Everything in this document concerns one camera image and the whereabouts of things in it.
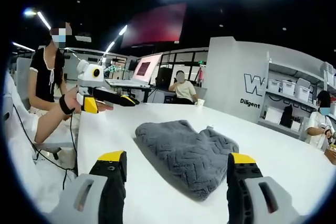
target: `black ceiling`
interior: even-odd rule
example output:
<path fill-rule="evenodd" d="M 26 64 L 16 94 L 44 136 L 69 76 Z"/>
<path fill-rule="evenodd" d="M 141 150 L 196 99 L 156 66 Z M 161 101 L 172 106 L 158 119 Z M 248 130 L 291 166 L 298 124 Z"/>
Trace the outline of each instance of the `black ceiling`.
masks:
<path fill-rule="evenodd" d="M 120 49 L 120 38 L 111 51 L 140 56 L 154 50 L 207 47 L 211 37 L 234 36 L 236 40 L 296 49 L 334 66 L 336 62 L 336 0 L 24 1 L 25 7 L 41 10 L 49 23 L 68 21 L 73 34 L 90 34 L 92 43 L 76 42 L 74 47 L 105 51 L 134 14 L 183 2 L 187 3 L 187 12 L 179 44 L 167 42 L 155 47 Z M 36 49 L 48 41 L 48 30 L 38 17 L 22 16 L 13 40 Z"/>

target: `person in white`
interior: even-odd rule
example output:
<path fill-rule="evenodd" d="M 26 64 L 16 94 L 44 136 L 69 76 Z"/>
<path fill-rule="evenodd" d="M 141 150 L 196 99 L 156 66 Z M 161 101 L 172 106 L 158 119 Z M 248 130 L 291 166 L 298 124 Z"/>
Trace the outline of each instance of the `person in white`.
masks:
<path fill-rule="evenodd" d="M 45 115 L 38 116 L 29 113 L 16 90 L 9 73 L 6 73 L 3 93 L 3 118 L 9 154 L 12 158 L 17 178 L 21 182 L 28 197 L 41 212 L 51 212 L 58 204 L 62 192 L 63 180 L 65 187 L 75 175 L 52 164 L 41 155 L 36 159 L 32 143 L 43 143 L 57 128 L 65 117 L 59 103 L 55 104 Z M 78 88 L 68 91 L 64 96 L 68 109 L 80 110 L 76 100 Z M 99 110 L 112 107 L 99 105 Z"/>
<path fill-rule="evenodd" d="M 306 126 L 306 142 L 317 149 L 323 149 L 326 144 L 333 142 L 332 138 L 335 137 L 335 129 L 327 117 L 330 112 L 331 102 L 329 93 L 321 91 L 318 94 L 317 100 L 319 108 L 317 111 L 311 113 Z"/>
<path fill-rule="evenodd" d="M 176 92 L 176 102 L 179 104 L 194 104 L 197 102 L 198 95 L 191 82 L 185 79 L 182 70 L 176 73 L 176 82 L 169 87 L 169 91 Z"/>

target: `red screen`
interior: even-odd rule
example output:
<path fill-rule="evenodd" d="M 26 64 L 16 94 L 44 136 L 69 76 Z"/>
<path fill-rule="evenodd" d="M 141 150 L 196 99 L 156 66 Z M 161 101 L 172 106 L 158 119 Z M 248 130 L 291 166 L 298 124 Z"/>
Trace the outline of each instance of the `red screen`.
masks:
<path fill-rule="evenodd" d="M 128 24 L 121 47 L 179 41 L 185 10 L 186 4 L 175 4 L 137 14 Z"/>

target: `laptop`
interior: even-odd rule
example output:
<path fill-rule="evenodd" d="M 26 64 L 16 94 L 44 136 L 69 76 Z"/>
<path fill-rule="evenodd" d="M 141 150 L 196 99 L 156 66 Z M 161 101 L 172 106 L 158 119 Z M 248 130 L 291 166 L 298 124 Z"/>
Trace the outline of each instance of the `laptop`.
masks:
<path fill-rule="evenodd" d="M 158 65 L 162 54 L 149 55 L 141 58 L 131 80 L 105 79 L 111 87 L 149 88 L 154 68 Z"/>

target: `paper cup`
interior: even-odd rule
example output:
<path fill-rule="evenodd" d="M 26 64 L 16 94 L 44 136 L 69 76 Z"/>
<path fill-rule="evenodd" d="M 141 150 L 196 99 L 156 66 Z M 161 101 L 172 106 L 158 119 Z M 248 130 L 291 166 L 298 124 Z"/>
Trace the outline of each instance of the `paper cup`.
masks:
<path fill-rule="evenodd" d="M 201 108 L 204 105 L 205 100 L 203 99 L 197 99 L 197 107 Z"/>

